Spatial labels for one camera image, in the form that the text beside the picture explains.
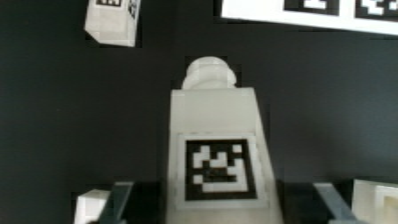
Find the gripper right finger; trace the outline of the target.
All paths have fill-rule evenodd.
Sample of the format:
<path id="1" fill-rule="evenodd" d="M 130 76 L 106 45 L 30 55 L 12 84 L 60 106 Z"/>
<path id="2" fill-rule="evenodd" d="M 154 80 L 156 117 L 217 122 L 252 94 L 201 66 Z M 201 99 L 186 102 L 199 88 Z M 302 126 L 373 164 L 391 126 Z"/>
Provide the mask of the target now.
<path id="1" fill-rule="evenodd" d="M 361 224 L 352 211 L 353 181 L 277 182 L 284 224 Z"/>

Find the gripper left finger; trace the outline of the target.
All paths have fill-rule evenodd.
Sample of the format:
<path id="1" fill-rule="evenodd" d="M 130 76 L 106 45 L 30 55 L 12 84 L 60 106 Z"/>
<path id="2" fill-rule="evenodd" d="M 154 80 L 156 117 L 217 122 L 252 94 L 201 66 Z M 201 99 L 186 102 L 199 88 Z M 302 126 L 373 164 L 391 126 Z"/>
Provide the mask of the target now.
<path id="1" fill-rule="evenodd" d="M 99 217 L 89 224 L 162 224 L 156 182 L 114 183 Z"/>

